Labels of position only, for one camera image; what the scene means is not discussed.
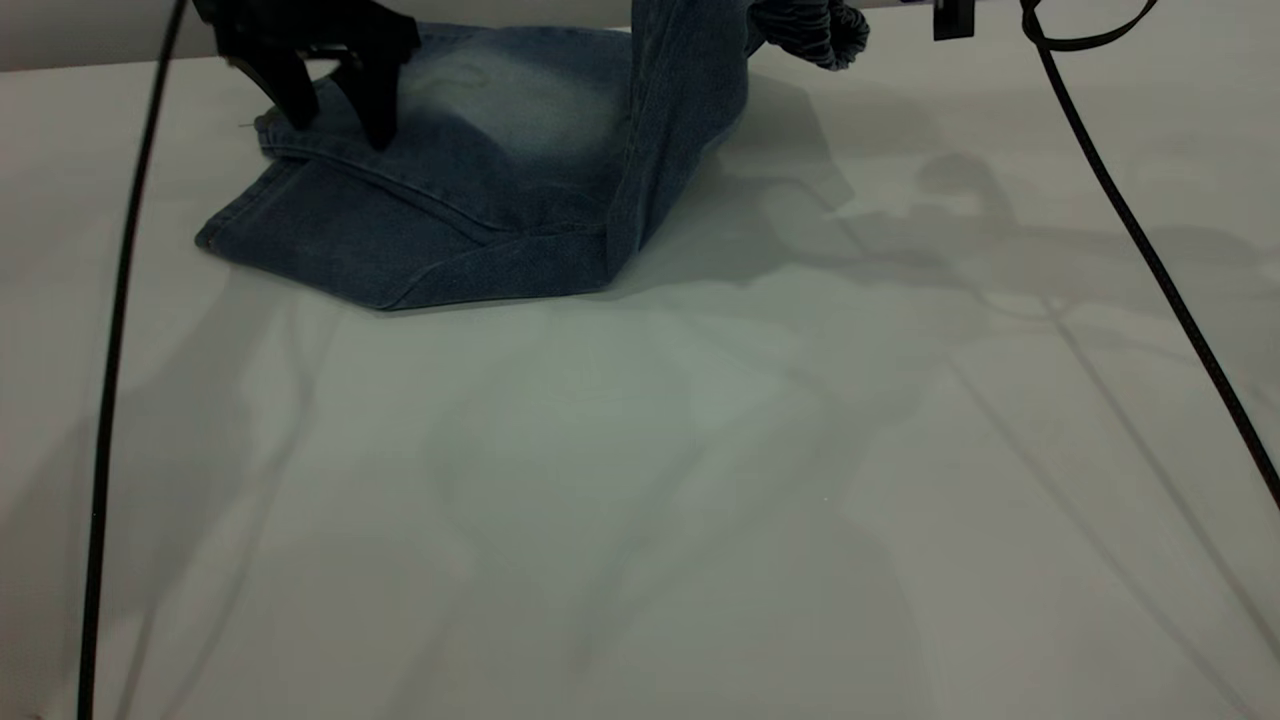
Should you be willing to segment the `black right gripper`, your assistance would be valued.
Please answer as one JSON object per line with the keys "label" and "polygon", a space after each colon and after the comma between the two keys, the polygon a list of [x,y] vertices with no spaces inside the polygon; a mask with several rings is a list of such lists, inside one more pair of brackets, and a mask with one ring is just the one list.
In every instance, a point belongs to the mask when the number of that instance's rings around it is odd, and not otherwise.
{"label": "black right gripper", "polygon": [[933,40],[936,42],[975,36],[977,0],[934,0]]}

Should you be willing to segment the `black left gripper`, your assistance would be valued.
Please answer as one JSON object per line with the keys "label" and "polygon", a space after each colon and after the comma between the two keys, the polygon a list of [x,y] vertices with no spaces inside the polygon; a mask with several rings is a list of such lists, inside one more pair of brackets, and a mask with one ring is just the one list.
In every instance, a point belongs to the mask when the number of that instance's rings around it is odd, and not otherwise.
{"label": "black left gripper", "polygon": [[[195,10],[218,54],[236,58],[293,128],[319,113],[300,56],[340,58],[335,83],[370,145],[381,151],[396,137],[401,67],[420,47],[412,17],[376,1],[197,1]],[[293,55],[256,55],[274,51]]]}

